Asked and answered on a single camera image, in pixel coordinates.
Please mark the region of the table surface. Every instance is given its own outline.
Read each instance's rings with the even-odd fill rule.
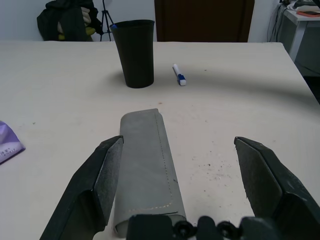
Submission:
[[[287,16],[293,23],[297,24],[298,22],[315,22],[320,21],[320,16],[317,17],[308,17],[297,14],[294,10],[286,10],[283,13]]]
[[[235,136],[273,149],[320,205],[320,106],[280,43],[154,43],[154,84],[125,85],[114,42],[0,42],[0,239],[39,239],[69,180],[129,112],[164,119],[187,219],[252,216]],[[181,87],[172,69],[187,79]],[[113,217],[95,240],[115,238]]]

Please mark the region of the purple bag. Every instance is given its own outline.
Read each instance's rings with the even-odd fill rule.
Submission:
[[[3,121],[0,121],[0,164],[25,149],[14,131]]]

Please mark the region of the black plastic cup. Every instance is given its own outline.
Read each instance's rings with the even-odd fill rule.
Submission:
[[[140,89],[154,83],[154,25],[152,20],[133,20],[110,26],[129,88]]]

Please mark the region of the floor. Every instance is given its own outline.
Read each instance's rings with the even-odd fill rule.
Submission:
[[[303,78],[320,104],[320,76],[304,76]]]

